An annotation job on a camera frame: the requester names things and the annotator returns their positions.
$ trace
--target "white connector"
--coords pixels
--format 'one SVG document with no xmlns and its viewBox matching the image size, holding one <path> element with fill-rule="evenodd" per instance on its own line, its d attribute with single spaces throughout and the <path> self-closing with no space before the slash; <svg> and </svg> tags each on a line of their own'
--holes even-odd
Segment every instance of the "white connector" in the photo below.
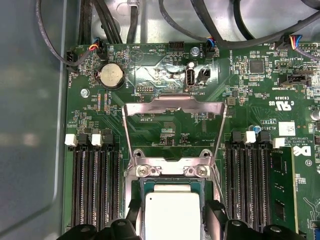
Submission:
<svg viewBox="0 0 320 240">
<path fill-rule="evenodd" d="M 286 138 L 284 138 L 284 137 L 274 138 L 273 143 L 272 143 L 273 148 L 279 149 L 280 147 L 284 147 L 284 146 L 286 146 L 285 142 L 286 142 Z"/>
<path fill-rule="evenodd" d="M 101 147 L 102 146 L 102 136 L 101 136 L 101 134 L 92 134 L 91 144 L 93 146 Z"/>
<path fill-rule="evenodd" d="M 243 138 L 244 144 L 253 144 L 256 142 L 255 131 L 246 131 Z"/>
<path fill-rule="evenodd" d="M 73 133 L 67 133 L 65 135 L 64 144 L 67 146 L 76 147 L 78 145 L 77 136 Z"/>
</svg>

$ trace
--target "black cable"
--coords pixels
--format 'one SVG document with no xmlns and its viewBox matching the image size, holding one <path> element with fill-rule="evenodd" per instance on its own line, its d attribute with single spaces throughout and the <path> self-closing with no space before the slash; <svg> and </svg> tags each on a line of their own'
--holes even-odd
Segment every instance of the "black cable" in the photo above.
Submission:
<svg viewBox="0 0 320 240">
<path fill-rule="evenodd" d="M 130 27 L 128 30 L 128 35 L 126 37 L 127 44 L 133 44 L 135 41 L 137 27 L 138 27 L 138 16 L 139 16 L 138 8 L 136 6 L 132 6 L 131 13 L 130 13 Z"/>
<path fill-rule="evenodd" d="M 98 0 L 92 0 L 92 3 L 95 7 L 95 10 L 96 10 L 98 16 L 99 16 L 99 19 L 101 21 L 101 24 L 102 24 L 103 30 L 105 32 L 106 38 L 108 39 L 108 42 L 110 44 L 115 44 L 116 40 L 114 38 L 114 35 L 113 35 L 111 28 L 108 24 L 107 18 L 105 16 L 104 11 L 102 10 Z"/>
<path fill-rule="evenodd" d="M 69 65 L 71 67 L 76 67 L 78 65 L 80 65 L 81 63 L 83 63 L 86 58 L 91 54 L 91 51 L 88 49 L 77 61 L 72 62 L 72 61 L 67 61 L 65 60 L 62 56 L 60 56 L 57 51 L 55 50 L 54 46 L 52 45 L 52 43 L 50 42 L 50 39 L 47 35 L 45 26 L 44 26 L 44 22 L 42 20 L 42 15 L 41 15 L 41 0 L 36 0 L 35 2 L 35 17 L 36 17 L 36 21 L 38 23 L 39 26 L 39 30 L 40 33 L 43 37 L 43 40 L 45 41 L 45 44 L 47 45 L 47 47 L 49 48 L 50 52 L 57 58 L 59 59 L 62 63 Z"/>
<path fill-rule="evenodd" d="M 115 20 L 112 17 L 110 10 L 109 10 L 107 4 L 105 3 L 105 0 L 97 0 L 97 2 L 99 3 L 99 5 L 100 5 L 100 7 L 101 7 L 101 9 L 102 9 L 102 11 L 103 11 L 108 23 L 109 23 L 109 26 L 110 26 L 111 31 L 113 33 L 113 36 L 115 38 L 115 42 L 117 44 L 122 44 L 122 40 L 121 40 L 119 31 L 117 29 Z"/>
<path fill-rule="evenodd" d="M 84 6 L 84 22 L 83 22 L 83 44 L 89 45 L 92 43 L 91 38 L 91 20 L 92 20 L 92 4 L 91 0 L 85 0 Z"/>
<path fill-rule="evenodd" d="M 240 10 L 240 1 L 241 0 L 233 1 L 233 16 L 234 16 L 235 24 L 245 39 L 247 40 L 255 39 L 254 36 L 252 36 L 252 34 L 247 29 L 244 23 L 244 20 L 242 19 L 241 10 Z"/>
<path fill-rule="evenodd" d="M 165 5 L 164 5 L 164 0 L 159 0 L 159 8 L 160 8 L 160 12 L 164 18 L 164 20 L 171 26 L 173 27 L 175 30 L 179 31 L 180 33 L 188 36 L 189 38 L 195 39 L 197 41 L 201 41 L 201 42 L 205 42 L 207 41 L 206 37 L 202 37 L 202 36 L 197 36 L 195 34 L 193 34 L 192 32 L 189 32 L 188 30 L 184 29 L 182 26 L 180 26 L 179 24 L 177 24 L 172 17 L 169 15 L 169 13 L 167 12 Z"/>
<path fill-rule="evenodd" d="M 298 48 L 298 47 L 295 49 L 295 51 L 296 51 L 297 53 L 299 53 L 299 54 L 301 54 L 301 55 L 309 58 L 309 59 L 312 59 L 312 60 L 315 60 L 315 61 L 320 61 L 320 57 L 318 57 L 318 56 L 313 56 L 313 55 L 311 55 L 311 54 L 309 54 L 309 53 L 301 50 L 301 49 Z"/>
<path fill-rule="evenodd" d="M 84 24 L 83 24 L 83 22 L 85 21 L 85 2 L 86 2 L 86 0 L 81 0 L 81 3 L 80 3 L 78 45 L 84 44 Z"/>
<path fill-rule="evenodd" d="M 313 15 L 307 17 L 306 19 L 299 21 L 295 25 L 268 36 L 247 40 L 247 41 L 226 41 L 226 40 L 223 40 L 214 22 L 212 21 L 204 0 L 190 0 L 190 1 L 200 21 L 203 23 L 203 25 L 208 30 L 210 35 L 220 45 L 220 47 L 227 48 L 227 49 L 242 49 L 242 48 L 253 47 L 255 45 L 263 44 L 267 42 L 275 42 L 275 41 L 278 41 L 283 35 L 290 35 L 292 33 L 295 33 L 320 18 L 320 11 L 318 11 Z"/>
</svg>

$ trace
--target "green circuit board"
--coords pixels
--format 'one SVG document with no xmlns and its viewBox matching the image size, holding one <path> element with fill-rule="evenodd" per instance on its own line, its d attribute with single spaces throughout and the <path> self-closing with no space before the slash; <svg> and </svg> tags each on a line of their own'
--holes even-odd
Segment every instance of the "green circuit board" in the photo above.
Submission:
<svg viewBox="0 0 320 240">
<path fill-rule="evenodd" d="M 77 46 L 73 51 L 81 55 L 87 47 Z M 193 47 L 199 48 L 198 56 L 191 55 Z M 314 54 L 320 50 L 318 43 L 309 42 L 302 42 L 300 48 Z M 115 161 L 108 171 L 115 171 L 113 182 L 109 184 L 116 184 L 116 188 L 109 187 L 116 195 L 113 196 L 116 205 L 108 218 L 125 217 L 123 176 L 129 163 L 129 151 L 122 106 L 149 103 L 160 94 L 185 93 L 199 102 L 227 103 L 216 160 L 224 193 L 225 142 L 233 131 L 244 134 L 253 126 L 259 126 L 270 133 L 271 140 L 285 138 L 285 145 L 292 151 L 288 152 L 286 148 L 287 155 L 282 164 L 289 168 L 285 171 L 291 176 L 286 183 L 281 182 L 281 177 L 277 180 L 277 176 L 273 176 L 270 187 L 278 188 L 279 192 L 271 198 L 282 198 L 281 204 L 285 204 L 286 190 L 294 189 L 289 196 L 292 196 L 292 209 L 293 204 L 297 207 L 296 216 L 292 212 L 280 215 L 283 218 L 286 215 L 287 220 L 290 218 L 292 223 L 288 227 L 292 229 L 297 223 L 298 229 L 293 230 L 304 232 L 308 239 L 313 239 L 314 228 L 320 226 L 320 147 L 315 144 L 315 137 L 320 136 L 320 126 L 311 119 L 311 112 L 320 107 L 320 65 L 317 62 L 292 50 L 275 50 L 269 43 L 240 50 L 216 47 L 212 58 L 206 56 L 204 43 L 184 43 L 182 51 L 170 50 L 168 43 L 108 45 L 107 55 L 109 63 L 116 63 L 123 69 L 125 83 L 117 90 L 104 88 L 95 77 L 103 62 L 92 53 L 79 66 L 78 73 L 68 75 L 66 133 L 87 134 L 90 138 L 93 132 L 109 131 L 108 134 L 114 136 L 116 149 L 107 152 L 106 158 Z M 203 69 L 210 71 L 205 82 L 186 87 L 185 70 L 189 62 L 195 63 L 197 80 Z M 299 74 L 308 75 L 309 82 L 286 83 L 287 76 L 298 70 Z M 89 90 L 88 97 L 81 96 L 82 89 Z M 169 161 L 197 157 L 203 149 L 213 151 L 219 129 L 215 116 L 207 112 L 187 114 L 168 109 L 163 114 L 137 114 L 128 118 L 132 148 L 142 149 L 148 157 L 164 157 Z M 75 201 L 72 190 L 75 156 L 69 149 L 65 156 L 64 227 L 68 227 Z"/>
</svg>

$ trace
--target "metal retention bracket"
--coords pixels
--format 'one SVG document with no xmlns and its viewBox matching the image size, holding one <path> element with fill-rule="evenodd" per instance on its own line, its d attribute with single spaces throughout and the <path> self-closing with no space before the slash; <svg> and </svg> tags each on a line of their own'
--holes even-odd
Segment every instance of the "metal retention bracket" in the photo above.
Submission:
<svg viewBox="0 0 320 240">
<path fill-rule="evenodd" d="M 199 157 L 182 157 L 179 161 L 166 161 L 163 157 L 146 157 L 141 149 L 131 147 L 127 117 L 136 114 L 162 114 L 167 109 L 178 109 L 185 113 L 213 113 L 221 116 L 219 133 L 214 141 L 214 153 L 204 149 Z M 125 172 L 125 210 L 129 210 L 132 181 L 139 178 L 178 175 L 206 178 L 215 182 L 215 199 L 224 202 L 221 195 L 219 176 L 215 169 L 220 139 L 225 125 L 227 105 L 224 102 L 198 102 L 189 94 L 161 94 L 149 103 L 126 103 L 122 107 L 123 125 L 128 144 L 130 161 Z"/>
<path fill-rule="evenodd" d="M 126 3 L 130 7 L 137 7 L 138 8 L 138 12 L 140 12 L 140 9 L 139 9 L 140 2 L 139 2 L 139 0 L 127 0 Z"/>
</svg>

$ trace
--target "white label sticker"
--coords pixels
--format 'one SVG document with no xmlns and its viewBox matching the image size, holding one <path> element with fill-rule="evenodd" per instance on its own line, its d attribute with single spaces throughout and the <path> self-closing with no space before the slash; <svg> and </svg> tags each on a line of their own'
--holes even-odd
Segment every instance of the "white label sticker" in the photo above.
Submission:
<svg viewBox="0 0 320 240">
<path fill-rule="evenodd" d="M 295 136 L 296 125 L 294 121 L 280 121 L 279 122 L 279 136 Z"/>
</svg>

